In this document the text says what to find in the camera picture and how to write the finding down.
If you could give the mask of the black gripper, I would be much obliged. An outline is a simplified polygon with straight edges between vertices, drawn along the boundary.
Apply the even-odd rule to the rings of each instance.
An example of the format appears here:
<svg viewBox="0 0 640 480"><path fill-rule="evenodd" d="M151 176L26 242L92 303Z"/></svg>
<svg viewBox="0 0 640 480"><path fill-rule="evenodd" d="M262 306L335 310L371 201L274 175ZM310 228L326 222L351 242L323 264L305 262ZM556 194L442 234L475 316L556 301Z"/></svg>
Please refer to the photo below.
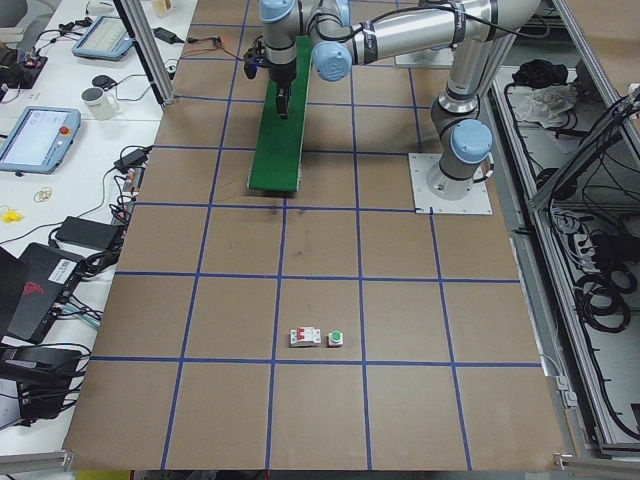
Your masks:
<svg viewBox="0 0 640 480"><path fill-rule="evenodd" d="M271 62L268 66L269 78L276 83L275 105L279 117L289 118L289 102L291 98L291 83L296 79L296 59L286 64Z"/></svg>

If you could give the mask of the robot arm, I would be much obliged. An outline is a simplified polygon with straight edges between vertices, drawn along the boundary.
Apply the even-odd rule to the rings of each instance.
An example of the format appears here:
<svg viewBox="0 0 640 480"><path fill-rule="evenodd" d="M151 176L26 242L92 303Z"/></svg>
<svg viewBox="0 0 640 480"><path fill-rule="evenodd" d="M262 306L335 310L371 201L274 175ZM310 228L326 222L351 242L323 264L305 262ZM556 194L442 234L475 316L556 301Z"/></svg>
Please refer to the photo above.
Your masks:
<svg viewBox="0 0 640 480"><path fill-rule="evenodd" d="M318 75L331 82L355 65L452 47L450 77L437 103L449 115L470 114L490 72L494 43L517 34L538 6L536 1L424 1L351 24L346 1L262 1L262 37L245 55L245 72L268 70L277 85L278 114L285 117L297 76L296 41L302 36L311 41Z"/></svg>
<svg viewBox="0 0 640 480"><path fill-rule="evenodd" d="M514 40L513 35L486 43L466 40L454 52L449 79L431 107L442 155L429 170L427 185L440 198L457 201L467 196L488 158L493 134L479 120L480 100Z"/></svg>

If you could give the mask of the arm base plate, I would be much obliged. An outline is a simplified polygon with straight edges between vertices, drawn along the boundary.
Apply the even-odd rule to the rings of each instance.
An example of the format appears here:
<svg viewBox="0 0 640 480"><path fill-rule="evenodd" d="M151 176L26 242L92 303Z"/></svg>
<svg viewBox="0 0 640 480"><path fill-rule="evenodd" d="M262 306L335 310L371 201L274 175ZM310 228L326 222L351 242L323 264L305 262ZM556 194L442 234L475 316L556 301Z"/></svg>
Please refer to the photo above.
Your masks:
<svg viewBox="0 0 640 480"><path fill-rule="evenodd" d="M435 215L491 215L487 178L491 176L492 156L479 164L468 180L452 180L440 170L440 154L410 153L414 211Z"/></svg>
<svg viewBox="0 0 640 480"><path fill-rule="evenodd" d="M453 53L450 48L440 50L425 49L398 55L395 65L400 68L430 68L447 70L453 64Z"/></svg>

